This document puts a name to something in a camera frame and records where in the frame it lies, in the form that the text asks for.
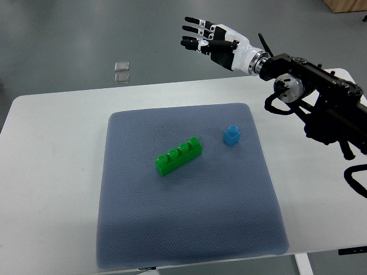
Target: green lego brick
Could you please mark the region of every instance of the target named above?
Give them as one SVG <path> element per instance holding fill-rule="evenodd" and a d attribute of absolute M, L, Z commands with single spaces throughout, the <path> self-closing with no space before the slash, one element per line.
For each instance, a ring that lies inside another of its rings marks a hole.
<path fill-rule="evenodd" d="M 192 137 L 189 142 L 181 143 L 178 148 L 171 149 L 168 154 L 160 155 L 155 160 L 155 166 L 161 176 L 184 165 L 190 160 L 201 155 L 202 145 L 197 137 Z"/>

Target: black cable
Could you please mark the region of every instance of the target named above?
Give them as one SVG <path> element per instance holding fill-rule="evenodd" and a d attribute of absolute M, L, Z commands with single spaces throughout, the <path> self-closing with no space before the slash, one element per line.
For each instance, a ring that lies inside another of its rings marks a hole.
<path fill-rule="evenodd" d="M 264 50 L 270 55 L 270 57 L 273 57 L 274 55 L 273 55 L 273 53 L 271 52 L 271 50 L 270 50 L 270 48 L 269 48 L 269 46 L 268 46 L 268 44 L 266 44 L 266 42 L 265 42 L 265 39 L 264 39 L 264 37 L 263 37 L 263 35 L 261 34 L 261 33 L 259 33 L 258 34 L 258 36 L 259 36 L 259 38 L 260 38 L 260 42 L 261 42 L 261 44 L 263 45 L 263 47 L 264 47 Z"/>
<path fill-rule="evenodd" d="M 353 188 L 355 192 L 367 199 L 367 190 L 359 182 L 353 179 L 352 174 L 354 172 L 367 171 L 367 164 L 351 166 L 344 171 L 344 178 L 346 182 Z"/>

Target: robotic finger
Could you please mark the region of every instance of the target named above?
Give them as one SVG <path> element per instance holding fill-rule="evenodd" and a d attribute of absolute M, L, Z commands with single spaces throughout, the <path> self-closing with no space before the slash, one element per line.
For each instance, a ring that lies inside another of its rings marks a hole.
<path fill-rule="evenodd" d="M 204 36 L 209 40 L 213 40 L 214 37 L 214 33 L 205 29 L 198 29 L 197 27 L 190 27 L 190 26 L 182 26 L 182 29 L 186 30 L 187 32 L 197 33 L 199 34 L 199 36 Z"/>

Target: black fingertip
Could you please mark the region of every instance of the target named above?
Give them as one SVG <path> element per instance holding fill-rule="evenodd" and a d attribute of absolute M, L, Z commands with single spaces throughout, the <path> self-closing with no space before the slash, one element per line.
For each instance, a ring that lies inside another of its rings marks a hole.
<path fill-rule="evenodd" d="M 182 26 L 182 29 L 187 32 L 198 33 L 198 29 L 196 27 Z"/>
<path fill-rule="evenodd" d="M 183 36 L 182 40 L 197 40 L 195 37 L 192 36 Z"/>
<path fill-rule="evenodd" d="M 188 23 L 200 24 L 200 20 L 193 17 L 185 17 L 185 21 Z"/>
<path fill-rule="evenodd" d="M 181 46 L 187 50 L 197 50 L 198 42 L 196 40 L 181 40 Z"/>

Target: lego stud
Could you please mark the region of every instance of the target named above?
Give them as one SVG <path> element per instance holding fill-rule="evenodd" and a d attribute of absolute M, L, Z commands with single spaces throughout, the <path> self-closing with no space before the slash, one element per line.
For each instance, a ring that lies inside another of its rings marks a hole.
<path fill-rule="evenodd" d="M 185 154 L 187 152 L 189 152 L 189 145 L 187 143 L 181 143 L 178 147 L 179 151 L 182 153 L 182 154 Z"/>
<path fill-rule="evenodd" d="M 197 147 L 199 146 L 199 139 L 197 137 L 192 137 L 190 140 L 189 140 L 189 144 L 192 146 L 192 147 Z"/>
<path fill-rule="evenodd" d="M 228 127 L 228 133 L 231 136 L 235 136 L 239 133 L 239 128 L 235 125 L 231 125 L 231 126 Z"/>
<path fill-rule="evenodd" d="M 235 125 L 231 125 L 228 127 L 228 130 L 224 132 L 223 141 L 231 147 L 239 142 L 240 137 L 241 133 L 239 128 Z"/>
<path fill-rule="evenodd" d="M 157 158 L 157 164 L 159 166 L 164 166 L 164 165 L 167 165 L 167 162 L 168 162 L 168 158 L 166 155 L 160 155 L 158 158 Z"/>
<path fill-rule="evenodd" d="M 171 149 L 170 151 L 168 151 L 168 157 L 171 160 L 176 160 L 178 159 L 178 150 L 177 149 Z"/>

